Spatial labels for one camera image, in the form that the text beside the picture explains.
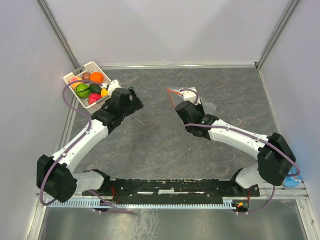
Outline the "clear zip top bag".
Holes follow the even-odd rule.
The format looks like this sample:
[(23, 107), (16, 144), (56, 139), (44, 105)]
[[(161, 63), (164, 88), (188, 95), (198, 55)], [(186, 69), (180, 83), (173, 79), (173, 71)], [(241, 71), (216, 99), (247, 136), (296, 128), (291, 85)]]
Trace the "clear zip top bag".
[[(196, 90), (195, 87), (168, 87), (167, 88), (168, 95), (170, 98), (170, 102), (174, 108), (178, 104), (185, 102), (180, 94), (180, 89), (194, 89), (194, 90)], [(196, 107), (196, 109), (199, 110), (200, 112), (202, 112), (203, 114), (213, 115), (216, 112), (217, 105), (212, 102), (209, 102), (206, 99), (204, 99), (203, 97), (201, 97), (198, 92), (197, 92), (197, 94), (200, 97), (201, 104), (194, 105)]]

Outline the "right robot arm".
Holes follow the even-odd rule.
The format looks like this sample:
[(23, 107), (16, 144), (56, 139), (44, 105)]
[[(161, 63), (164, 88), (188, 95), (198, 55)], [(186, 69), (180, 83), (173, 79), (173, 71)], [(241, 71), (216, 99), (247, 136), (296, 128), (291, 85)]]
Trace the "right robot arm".
[(227, 144), (257, 161), (255, 165), (241, 169), (229, 183), (234, 195), (240, 196), (248, 188), (263, 182), (281, 186), (287, 177), (293, 176), (291, 169), (297, 168), (296, 157), (281, 134), (257, 134), (232, 126), (206, 114), (200, 103), (193, 104), (188, 100), (179, 103), (175, 111), (185, 130), (193, 136)]

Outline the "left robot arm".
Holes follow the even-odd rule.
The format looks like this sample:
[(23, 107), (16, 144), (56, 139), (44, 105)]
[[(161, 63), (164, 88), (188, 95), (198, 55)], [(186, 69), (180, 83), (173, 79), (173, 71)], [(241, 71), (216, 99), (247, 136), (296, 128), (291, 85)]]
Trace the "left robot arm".
[(36, 185), (40, 194), (48, 194), (64, 203), (75, 193), (95, 190), (106, 195), (111, 189), (108, 175), (100, 170), (75, 173), (89, 151), (121, 125), (125, 117), (143, 108), (134, 88), (117, 87), (110, 99), (89, 117), (88, 124), (66, 146), (42, 155), (36, 165)]

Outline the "yellow lemon toy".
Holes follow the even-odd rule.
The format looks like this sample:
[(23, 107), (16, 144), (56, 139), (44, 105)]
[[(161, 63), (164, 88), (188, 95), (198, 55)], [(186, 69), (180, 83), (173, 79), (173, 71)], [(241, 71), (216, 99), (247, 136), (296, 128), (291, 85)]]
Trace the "yellow lemon toy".
[(103, 98), (103, 97), (106, 97), (107, 95), (109, 94), (108, 90), (106, 88), (102, 88), (101, 89), (101, 92), (100, 92), (100, 96)]

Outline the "red apple toy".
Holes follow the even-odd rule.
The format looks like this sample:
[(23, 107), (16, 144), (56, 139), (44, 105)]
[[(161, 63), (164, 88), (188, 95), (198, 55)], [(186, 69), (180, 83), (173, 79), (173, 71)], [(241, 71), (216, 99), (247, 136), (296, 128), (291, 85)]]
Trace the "red apple toy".
[(93, 103), (95, 103), (96, 101), (100, 100), (102, 98), (102, 96), (98, 93), (91, 93), (88, 98), (87, 98), (87, 102), (89, 105), (92, 105)]

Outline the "dark green avocado toy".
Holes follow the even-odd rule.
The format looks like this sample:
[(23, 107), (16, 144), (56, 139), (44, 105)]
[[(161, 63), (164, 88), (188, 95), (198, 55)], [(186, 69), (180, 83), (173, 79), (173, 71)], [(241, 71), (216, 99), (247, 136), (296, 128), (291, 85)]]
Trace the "dark green avocado toy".
[(101, 94), (102, 87), (98, 84), (91, 83), (89, 85), (89, 90), (92, 94)]

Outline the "orange toy fruit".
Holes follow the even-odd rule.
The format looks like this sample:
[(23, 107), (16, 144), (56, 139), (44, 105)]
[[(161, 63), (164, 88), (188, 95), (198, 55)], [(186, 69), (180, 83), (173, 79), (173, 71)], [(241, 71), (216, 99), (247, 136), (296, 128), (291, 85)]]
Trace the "orange toy fruit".
[(89, 80), (98, 84), (102, 84), (104, 82), (104, 76), (100, 72), (93, 72), (89, 76)]

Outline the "green watermelon toy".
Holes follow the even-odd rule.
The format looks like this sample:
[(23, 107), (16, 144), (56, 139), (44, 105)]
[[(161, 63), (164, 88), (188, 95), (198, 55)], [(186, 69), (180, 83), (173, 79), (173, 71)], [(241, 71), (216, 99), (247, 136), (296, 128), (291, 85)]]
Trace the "green watermelon toy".
[(91, 94), (89, 86), (86, 85), (85, 83), (81, 83), (77, 85), (77, 87), (75, 88), (75, 91), (77, 96), (82, 99), (88, 98), (89, 95)]

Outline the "brown toy fruit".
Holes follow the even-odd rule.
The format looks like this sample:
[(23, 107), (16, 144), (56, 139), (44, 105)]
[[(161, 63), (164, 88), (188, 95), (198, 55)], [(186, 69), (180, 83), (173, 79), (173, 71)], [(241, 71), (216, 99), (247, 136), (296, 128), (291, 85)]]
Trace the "brown toy fruit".
[(90, 76), (91, 74), (89, 72), (85, 72), (82, 74), (81, 78), (85, 81), (89, 81), (90, 80)]

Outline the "white plastic basket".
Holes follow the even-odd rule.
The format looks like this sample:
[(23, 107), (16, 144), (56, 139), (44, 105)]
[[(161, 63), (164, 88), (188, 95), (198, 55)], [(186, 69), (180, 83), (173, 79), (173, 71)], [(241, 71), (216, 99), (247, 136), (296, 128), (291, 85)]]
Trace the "white plastic basket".
[(69, 89), (89, 114), (98, 111), (112, 92), (121, 87), (117, 80), (110, 80), (93, 61), (65, 75), (63, 80), (70, 84)]

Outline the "peach toy fruit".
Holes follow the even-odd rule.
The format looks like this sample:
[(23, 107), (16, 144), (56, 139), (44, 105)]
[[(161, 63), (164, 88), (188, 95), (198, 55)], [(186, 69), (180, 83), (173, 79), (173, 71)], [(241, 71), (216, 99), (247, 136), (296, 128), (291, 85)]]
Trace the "peach toy fruit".
[(83, 79), (79, 76), (75, 76), (70, 80), (70, 87), (75, 91), (77, 86), (80, 84), (84, 84)]

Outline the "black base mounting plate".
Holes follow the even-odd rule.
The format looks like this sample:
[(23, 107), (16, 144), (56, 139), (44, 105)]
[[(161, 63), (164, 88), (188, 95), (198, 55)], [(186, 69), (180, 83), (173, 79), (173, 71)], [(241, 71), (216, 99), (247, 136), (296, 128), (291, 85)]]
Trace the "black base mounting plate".
[(258, 185), (246, 189), (234, 180), (219, 179), (123, 179), (108, 180), (95, 191), (115, 197), (118, 204), (221, 204), (224, 197), (259, 197)]

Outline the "blue patterned cloth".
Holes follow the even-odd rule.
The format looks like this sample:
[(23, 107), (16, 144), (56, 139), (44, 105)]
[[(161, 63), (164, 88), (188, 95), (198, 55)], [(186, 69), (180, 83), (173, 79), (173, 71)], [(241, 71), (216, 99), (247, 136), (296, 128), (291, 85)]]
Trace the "blue patterned cloth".
[(287, 176), (282, 185), (286, 188), (295, 188), (303, 182), (303, 179), (300, 175), (296, 176)]

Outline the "aluminium frame rail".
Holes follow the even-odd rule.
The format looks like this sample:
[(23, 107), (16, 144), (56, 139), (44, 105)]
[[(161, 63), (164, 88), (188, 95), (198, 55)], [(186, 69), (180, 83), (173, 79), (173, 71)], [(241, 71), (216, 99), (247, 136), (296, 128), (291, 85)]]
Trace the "aluminium frame rail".
[[(222, 200), (244, 200), (244, 201), (249, 201), (249, 200), (255, 200), (255, 199), (267, 199), (269, 196), (273, 196), (274, 199), (303, 199), (307, 197), (307, 191), (304, 187), (304, 185), (301, 183), (295, 188), (289, 188), (289, 187), (284, 187), (284, 186), (276, 186), (273, 187), (269, 183), (258, 183), (258, 188), (260, 192), (260, 196), (257, 197), (249, 197), (247, 199), (240, 198), (240, 197), (224, 197)], [(116, 198), (115, 197), (103, 197), (98, 195), (96, 190), (88, 190), (84, 192), (78, 192), (75, 193), (71, 198), (76, 198), (76, 197), (102, 197), (108, 201), (112, 201), (116, 203)], [(43, 194), (43, 198), (47, 201), (54, 199), (47, 193)]]

